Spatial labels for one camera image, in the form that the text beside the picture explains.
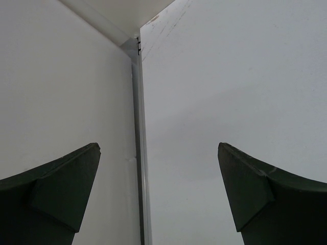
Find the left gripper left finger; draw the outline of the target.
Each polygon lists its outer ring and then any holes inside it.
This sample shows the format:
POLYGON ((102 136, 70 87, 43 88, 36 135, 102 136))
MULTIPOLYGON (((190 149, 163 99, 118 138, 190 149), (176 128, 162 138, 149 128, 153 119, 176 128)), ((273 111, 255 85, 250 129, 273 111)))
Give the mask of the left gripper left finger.
POLYGON ((100 162, 97 143, 1 180, 1 244, 72 244, 100 162))

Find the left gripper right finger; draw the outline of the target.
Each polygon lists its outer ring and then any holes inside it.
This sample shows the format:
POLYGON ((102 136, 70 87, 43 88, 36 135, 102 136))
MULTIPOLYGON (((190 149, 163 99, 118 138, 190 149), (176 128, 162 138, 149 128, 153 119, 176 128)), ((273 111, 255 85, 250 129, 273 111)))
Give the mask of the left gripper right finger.
POLYGON ((228 143, 218 161, 244 244, 326 244, 326 183, 255 159, 228 143))

